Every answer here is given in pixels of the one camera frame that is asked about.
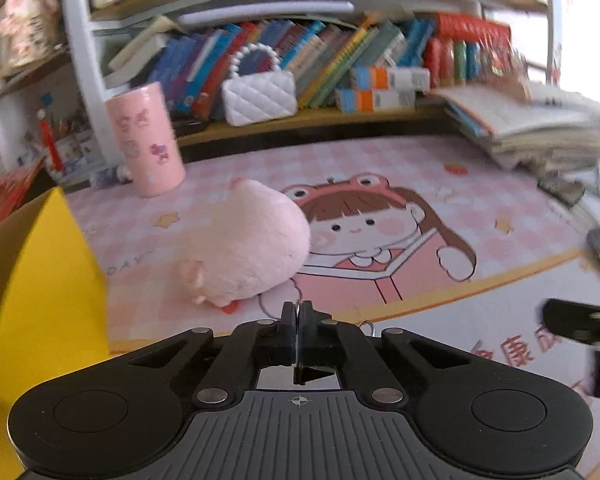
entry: gray ribbed plate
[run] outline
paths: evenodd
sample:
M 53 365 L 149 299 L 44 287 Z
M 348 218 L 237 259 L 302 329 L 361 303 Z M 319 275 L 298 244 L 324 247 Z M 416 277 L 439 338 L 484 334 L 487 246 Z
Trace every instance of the gray ribbed plate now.
M 231 409 L 200 413 L 170 452 L 117 480 L 485 478 L 446 464 L 403 416 L 370 410 L 353 392 L 254 391 Z M 565 470 L 542 480 L 582 477 Z

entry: pink checkered mat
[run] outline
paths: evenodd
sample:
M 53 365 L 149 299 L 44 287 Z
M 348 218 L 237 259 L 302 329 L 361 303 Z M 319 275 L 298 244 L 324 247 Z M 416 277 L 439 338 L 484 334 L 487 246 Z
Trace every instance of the pink checkered mat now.
M 312 220 L 312 255 L 293 280 L 237 308 L 195 306 L 177 261 L 207 205 L 222 200 L 237 176 L 286 190 L 301 205 Z M 155 340 L 193 326 L 230 332 L 299 298 L 336 317 L 377 306 L 381 319 L 388 303 L 432 292 L 436 304 L 453 301 L 467 282 L 501 276 L 505 283 L 511 271 L 582 243 L 534 178 L 500 170 L 459 137 L 232 155 L 189 164 L 184 183 L 156 198 L 140 198 L 131 185 L 83 190 L 68 201 L 109 277 L 112 341 Z

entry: cartoon girl's face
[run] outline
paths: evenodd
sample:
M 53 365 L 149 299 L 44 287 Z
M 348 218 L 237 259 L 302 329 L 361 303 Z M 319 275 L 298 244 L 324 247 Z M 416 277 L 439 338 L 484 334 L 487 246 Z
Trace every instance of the cartoon girl's face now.
M 389 208 L 311 222 L 311 252 L 353 254 L 390 247 L 418 230 L 416 217 L 420 211 L 418 206 L 408 204 L 406 209 Z

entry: cartoon hand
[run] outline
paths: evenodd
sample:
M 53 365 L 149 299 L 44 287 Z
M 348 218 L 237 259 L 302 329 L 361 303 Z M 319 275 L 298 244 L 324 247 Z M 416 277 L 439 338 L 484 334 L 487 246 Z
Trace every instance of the cartoon hand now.
M 258 299 L 260 301 L 260 309 L 267 317 L 279 319 L 282 313 L 282 305 L 285 301 L 292 301 L 293 303 L 298 301 L 300 299 L 300 290 L 296 287 L 294 280 L 286 280 L 286 282 L 260 294 Z
M 456 282 L 463 282 L 474 273 L 474 264 L 466 254 L 455 247 L 440 247 L 438 249 L 438 259 L 440 267 L 445 269 L 449 277 Z

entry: white handbag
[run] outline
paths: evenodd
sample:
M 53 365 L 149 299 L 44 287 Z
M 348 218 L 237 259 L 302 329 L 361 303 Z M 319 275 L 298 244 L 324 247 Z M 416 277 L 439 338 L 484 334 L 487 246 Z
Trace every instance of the white handbag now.
M 240 62 L 256 50 L 271 56 L 272 71 L 238 75 Z M 298 111 L 294 75 L 280 70 L 280 58 L 270 46 L 250 43 L 242 47 L 231 60 L 229 74 L 229 79 L 222 83 L 222 100 L 224 116 L 231 126 L 289 117 Z

